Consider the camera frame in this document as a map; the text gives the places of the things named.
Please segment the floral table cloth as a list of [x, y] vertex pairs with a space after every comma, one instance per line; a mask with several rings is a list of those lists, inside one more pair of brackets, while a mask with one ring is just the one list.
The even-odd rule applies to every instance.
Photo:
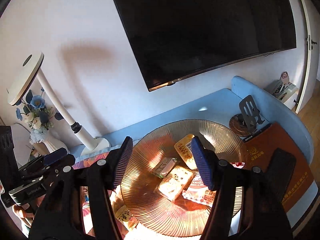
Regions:
[[[76, 161], [75, 161], [75, 164], [73, 165], [73, 168], [76, 170], [76, 169], [90, 167], [93, 163], [95, 163], [99, 159], [105, 159], [108, 156], [110, 151], [111, 150], [109, 148], [107, 148], [106, 150], [102, 150], [102, 152], [95, 153], [94, 155], [91, 155], [91, 154], [82, 155], [82, 156], [76, 158]], [[83, 219], [84, 219], [85, 232], [88, 235], [94, 236], [93, 223], [92, 223], [91, 211], [90, 211], [90, 205], [89, 205], [88, 187], [82, 186], [81, 191], [82, 191], [81, 198], [84, 201], [82, 203], [82, 215], [83, 215]], [[114, 190], [108, 191], [109, 197], [113, 191]], [[123, 239], [125, 239], [126, 235], [130, 231], [128, 231], [124, 226], [122, 226], [122, 224], [117, 220], [116, 220], [116, 224], [117, 224], [118, 229], [120, 231], [121, 237]]]

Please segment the pink red snack packet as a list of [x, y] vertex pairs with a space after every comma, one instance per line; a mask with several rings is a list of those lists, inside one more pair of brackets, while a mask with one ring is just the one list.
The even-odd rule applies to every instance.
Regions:
[[216, 191], [210, 191], [204, 185], [200, 173], [196, 172], [188, 188], [182, 191], [182, 196], [184, 199], [191, 200], [192, 202], [212, 207]]

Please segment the white desk lamp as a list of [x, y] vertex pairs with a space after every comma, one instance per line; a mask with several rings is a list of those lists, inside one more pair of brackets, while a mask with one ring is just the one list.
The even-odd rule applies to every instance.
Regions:
[[54, 107], [59, 114], [65, 119], [69, 124], [74, 135], [81, 141], [85, 146], [81, 154], [86, 155], [90, 153], [97, 152], [103, 148], [109, 147], [110, 143], [105, 138], [94, 138], [89, 132], [74, 120], [74, 118], [69, 114], [67, 109], [64, 107], [60, 99], [57, 97], [53, 91], [51, 85], [46, 79], [41, 66], [44, 61], [44, 53], [38, 52], [30, 54], [23, 62], [22, 69], [15, 80], [13, 81], [10, 88], [7, 89], [8, 93], [8, 103], [10, 105], [16, 105], [20, 102], [28, 92], [28, 89], [32, 85], [35, 79], [38, 79], [44, 92], [47, 94], [49, 100], [53, 103]]

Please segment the yellow black text snack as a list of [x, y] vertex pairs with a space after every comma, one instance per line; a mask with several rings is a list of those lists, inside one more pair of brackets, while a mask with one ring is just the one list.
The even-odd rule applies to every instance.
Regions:
[[129, 208], [125, 205], [120, 186], [117, 186], [117, 188], [111, 193], [110, 201], [116, 220], [119, 221], [128, 231], [132, 231], [138, 225], [138, 220], [136, 220], [129, 211]]

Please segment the orange brown book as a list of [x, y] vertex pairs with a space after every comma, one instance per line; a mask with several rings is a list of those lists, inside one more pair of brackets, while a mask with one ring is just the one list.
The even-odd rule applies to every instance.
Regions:
[[261, 168], [284, 210], [289, 211], [314, 181], [304, 154], [276, 122], [245, 145], [248, 150], [245, 169]]

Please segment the white vase with flowers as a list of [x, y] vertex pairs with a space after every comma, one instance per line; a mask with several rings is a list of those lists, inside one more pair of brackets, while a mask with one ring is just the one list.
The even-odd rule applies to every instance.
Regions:
[[16, 117], [31, 129], [32, 145], [44, 144], [49, 153], [60, 148], [64, 148], [69, 153], [67, 146], [50, 131], [53, 128], [52, 120], [62, 120], [63, 117], [54, 107], [47, 107], [43, 88], [40, 95], [35, 95], [32, 90], [28, 90], [15, 105], [22, 106], [22, 108], [16, 108]]

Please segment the black smartphone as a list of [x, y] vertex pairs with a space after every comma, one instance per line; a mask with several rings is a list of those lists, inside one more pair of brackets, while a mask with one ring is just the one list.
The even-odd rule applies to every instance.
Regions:
[[267, 179], [277, 199], [282, 202], [296, 166], [293, 154], [276, 148], [266, 170]]

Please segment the yellow cake snack packet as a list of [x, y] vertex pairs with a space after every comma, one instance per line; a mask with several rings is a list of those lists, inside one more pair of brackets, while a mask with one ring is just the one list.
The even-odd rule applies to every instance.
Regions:
[[191, 170], [196, 170], [196, 162], [193, 157], [192, 151], [191, 151], [191, 141], [193, 139], [193, 134], [188, 134], [182, 139], [180, 139], [176, 144], [174, 145], [175, 150], [179, 154], [179, 156], [182, 158], [184, 163], [189, 167]]

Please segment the cream biscuit packet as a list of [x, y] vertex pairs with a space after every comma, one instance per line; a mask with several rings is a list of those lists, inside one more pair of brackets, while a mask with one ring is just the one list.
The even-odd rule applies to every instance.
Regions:
[[194, 175], [193, 171], [177, 165], [162, 179], [154, 192], [174, 202], [182, 194], [183, 189], [192, 181]]

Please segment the ribbed amber glass bowl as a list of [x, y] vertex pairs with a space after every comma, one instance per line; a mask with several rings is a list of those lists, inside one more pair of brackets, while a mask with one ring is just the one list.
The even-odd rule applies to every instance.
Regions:
[[208, 120], [180, 120], [143, 137], [134, 147], [121, 182], [125, 205], [140, 225], [158, 235], [196, 237], [202, 234], [211, 208], [179, 196], [174, 202], [158, 192], [161, 179], [152, 170], [164, 158], [179, 159], [174, 145], [188, 134], [213, 146], [230, 163], [247, 161], [243, 140], [226, 126]]

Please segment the round wooden coaster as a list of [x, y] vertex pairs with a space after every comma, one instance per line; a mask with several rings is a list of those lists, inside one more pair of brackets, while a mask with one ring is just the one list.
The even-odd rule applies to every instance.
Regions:
[[236, 114], [230, 119], [229, 128], [239, 137], [247, 137], [251, 134], [242, 114]]

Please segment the small green white packet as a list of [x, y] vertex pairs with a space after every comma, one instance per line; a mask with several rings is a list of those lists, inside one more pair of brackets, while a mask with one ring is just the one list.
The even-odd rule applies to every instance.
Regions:
[[173, 157], [164, 157], [152, 170], [152, 173], [158, 178], [165, 178], [175, 167], [177, 159]]

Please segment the black metal phone stand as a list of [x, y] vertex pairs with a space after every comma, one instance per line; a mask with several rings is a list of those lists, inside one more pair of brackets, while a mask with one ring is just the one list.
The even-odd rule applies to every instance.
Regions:
[[264, 120], [260, 116], [260, 111], [253, 97], [248, 95], [242, 99], [239, 103], [239, 108], [249, 133], [254, 133], [257, 130], [257, 124], [262, 125]]

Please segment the items on far shelf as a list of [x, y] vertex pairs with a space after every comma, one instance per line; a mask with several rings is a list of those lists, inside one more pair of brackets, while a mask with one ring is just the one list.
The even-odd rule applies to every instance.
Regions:
[[264, 90], [287, 106], [297, 104], [299, 88], [290, 81], [288, 72], [282, 72], [280, 79], [272, 81]]

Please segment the black wall television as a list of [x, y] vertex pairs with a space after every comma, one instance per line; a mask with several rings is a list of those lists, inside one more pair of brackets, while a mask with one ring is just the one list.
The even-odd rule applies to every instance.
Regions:
[[289, 0], [113, 0], [149, 91], [296, 47]]

